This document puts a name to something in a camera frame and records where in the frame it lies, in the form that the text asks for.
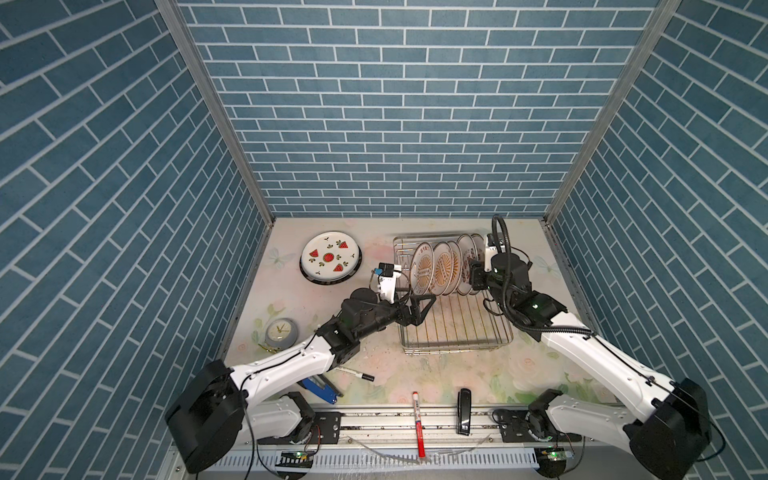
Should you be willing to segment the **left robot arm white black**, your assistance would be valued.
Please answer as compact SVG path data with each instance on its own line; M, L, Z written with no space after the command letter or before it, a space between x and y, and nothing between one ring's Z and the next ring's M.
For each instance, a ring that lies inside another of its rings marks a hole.
M353 358L367 336L390 324L420 325L435 304L433 294L382 300L358 288L307 340L250 364L205 365L169 405L165 422L188 473L214 465L246 429L252 440L303 438L313 413L289 387L323 375Z

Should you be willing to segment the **red rim white plate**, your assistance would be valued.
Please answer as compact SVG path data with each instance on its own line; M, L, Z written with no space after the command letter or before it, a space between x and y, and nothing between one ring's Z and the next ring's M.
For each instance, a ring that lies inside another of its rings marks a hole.
M461 272L457 292L460 295L468 295L472 291L470 282L470 264L478 258L477 248L471 235L463 234L457 240L460 250Z

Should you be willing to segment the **watermelon print plate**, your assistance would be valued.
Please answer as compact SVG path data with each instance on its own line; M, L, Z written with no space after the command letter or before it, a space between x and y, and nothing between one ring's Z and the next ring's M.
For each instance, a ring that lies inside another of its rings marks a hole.
M362 249L350 235L340 231L328 231L313 237L305 245L300 260L307 257L326 262L352 259L362 262Z

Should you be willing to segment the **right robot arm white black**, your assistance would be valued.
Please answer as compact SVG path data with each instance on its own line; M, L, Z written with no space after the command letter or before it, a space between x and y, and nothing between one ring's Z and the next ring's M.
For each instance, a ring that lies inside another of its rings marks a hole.
M486 254L467 263L472 287L491 296L518 330L580 366L620 402L578 401L548 389L528 406L531 434L552 440L576 434L626 451L658 479L682 479L706 461L716 427L704 389L674 381L633 359L590 330L553 297L533 290L528 266L515 254Z

